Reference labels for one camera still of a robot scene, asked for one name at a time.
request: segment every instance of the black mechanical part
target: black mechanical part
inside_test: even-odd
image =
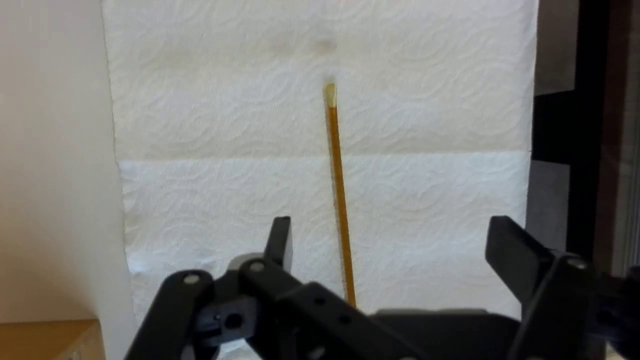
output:
[[[395,330],[425,353],[446,360],[507,357],[519,331],[519,322],[486,310],[382,310],[379,322]]]
[[[127,357],[160,360],[182,357],[187,348],[215,357],[219,348],[203,349],[193,343],[193,322],[203,305],[203,295],[213,284],[203,269],[187,269],[168,276],[153,302]]]
[[[555,262],[549,248],[507,215],[495,215],[489,226],[486,262],[512,290],[527,313],[543,277]]]
[[[367,316],[320,284],[288,274],[291,218],[276,218],[266,250],[240,256],[213,279],[177,272],[160,291],[128,360],[213,360],[245,338],[266,360],[578,360],[588,335],[640,357],[640,267],[596,274],[555,254],[511,218],[493,218],[486,260],[523,302],[523,322],[489,311],[379,311]]]

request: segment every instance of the thin wooden dowel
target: thin wooden dowel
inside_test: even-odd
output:
[[[339,101],[336,101],[335,81],[328,81],[325,85],[325,105],[327,105],[327,128],[328,128],[328,139],[330,139],[333,169],[335,169],[335,196],[336,196],[336,218],[339,218],[339,231],[341,231],[346,302],[356,305],[356,284],[354,284],[354,265],[353,265],[353,244],[348,234],[346,192],[345,192],[345,171],[343,171],[343,152],[341,152],[341,122],[339,122]]]

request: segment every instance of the black vertical post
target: black vertical post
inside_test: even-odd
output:
[[[600,135],[608,53],[608,0],[580,0],[577,53],[577,117],[571,152],[566,248],[594,258]]]

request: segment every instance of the white wall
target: white wall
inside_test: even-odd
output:
[[[101,5],[0,1],[0,322],[101,316],[122,357],[134,323]]]

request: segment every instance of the white paper towel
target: white paper towel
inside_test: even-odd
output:
[[[138,322],[165,276],[292,215],[295,274],[343,291],[322,83],[339,83],[363,307],[516,300],[489,215],[525,218],[536,1],[107,0]]]

